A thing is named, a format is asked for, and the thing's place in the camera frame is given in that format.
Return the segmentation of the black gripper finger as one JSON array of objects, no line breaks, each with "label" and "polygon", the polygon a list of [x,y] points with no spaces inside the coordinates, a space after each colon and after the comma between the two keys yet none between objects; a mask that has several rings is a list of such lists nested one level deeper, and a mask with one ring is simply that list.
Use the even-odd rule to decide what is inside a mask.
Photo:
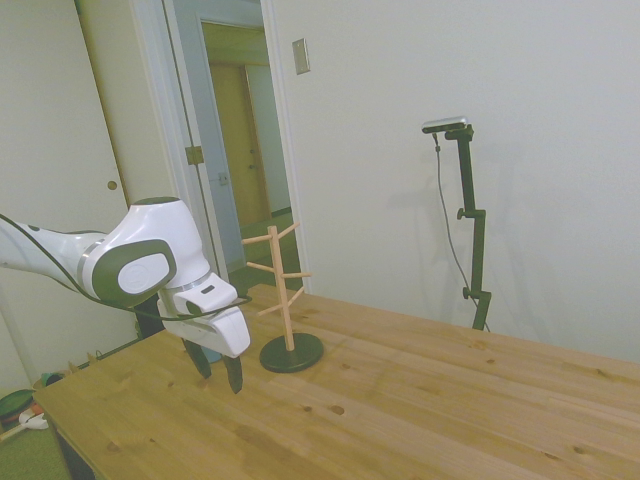
[{"label": "black gripper finger", "polygon": [[202,347],[190,340],[183,339],[182,343],[185,347],[189,358],[193,362],[197,371],[203,379],[208,379],[212,375],[210,362],[207,359]]},{"label": "black gripper finger", "polygon": [[243,370],[240,357],[222,356],[226,368],[229,386],[234,394],[238,394],[243,388]]}]

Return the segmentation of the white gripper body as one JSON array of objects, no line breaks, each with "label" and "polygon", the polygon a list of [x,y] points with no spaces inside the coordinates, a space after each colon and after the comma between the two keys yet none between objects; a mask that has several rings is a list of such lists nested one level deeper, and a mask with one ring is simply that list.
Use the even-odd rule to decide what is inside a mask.
[{"label": "white gripper body", "polygon": [[231,358],[250,345],[250,335],[234,288],[195,288],[159,293],[163,324],[172,334]]}]

